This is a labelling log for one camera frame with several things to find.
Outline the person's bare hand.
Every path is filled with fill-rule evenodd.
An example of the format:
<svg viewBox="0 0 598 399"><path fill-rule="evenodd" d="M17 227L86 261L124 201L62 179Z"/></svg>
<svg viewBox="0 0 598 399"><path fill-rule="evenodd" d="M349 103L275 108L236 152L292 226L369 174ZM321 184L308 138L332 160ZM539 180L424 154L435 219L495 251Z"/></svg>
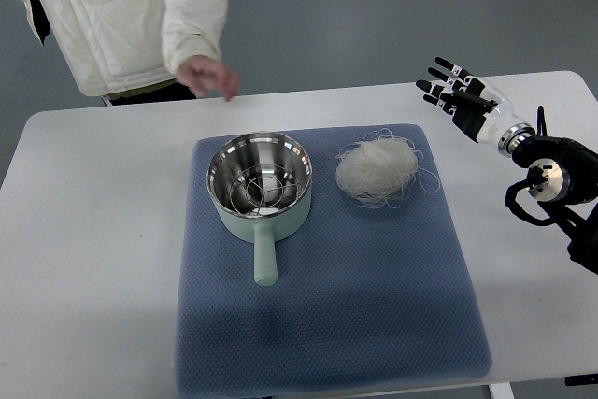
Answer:
<svg viewBox="0 0 598 399"><path fill-rule="evenodd" d="M176 77L198 98L217 92L225 101L230 101L239 92L237 73L226 64L206 56L189 58L178 68Z"/></svg>

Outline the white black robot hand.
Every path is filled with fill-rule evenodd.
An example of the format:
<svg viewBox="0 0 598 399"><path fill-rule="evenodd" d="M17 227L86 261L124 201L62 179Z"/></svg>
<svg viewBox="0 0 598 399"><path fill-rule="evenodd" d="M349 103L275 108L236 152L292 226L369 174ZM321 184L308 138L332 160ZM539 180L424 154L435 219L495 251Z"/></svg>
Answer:
<svg viewBox="0 0 598 399"><path fill-rule="evenodd" d="M488 144L509 158L515 147L535 134L526 120L495 86L482 77L444 58L434 59L428 73L433 81L420 79L423 100L450 116L452 123L478 144Z"/></svg>

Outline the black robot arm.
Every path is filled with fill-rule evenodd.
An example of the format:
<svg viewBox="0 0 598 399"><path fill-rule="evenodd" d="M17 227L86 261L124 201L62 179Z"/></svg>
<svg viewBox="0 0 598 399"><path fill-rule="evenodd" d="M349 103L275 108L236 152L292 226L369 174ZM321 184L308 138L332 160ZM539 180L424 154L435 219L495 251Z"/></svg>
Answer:
<svg viewBox="0 0 598 399"><path fill-rule="evenodd" d="M537 109L536 124L536 132L524 137L511 153L527 175L506 190L505 206L534 226L559 226L570 238L570 259L596 273L597 208L582 217L570 206L597 203L597 153L571 138L548 135L543 107ZM521 191L532 196L545 218L524 210L517 200Z"/></svg>

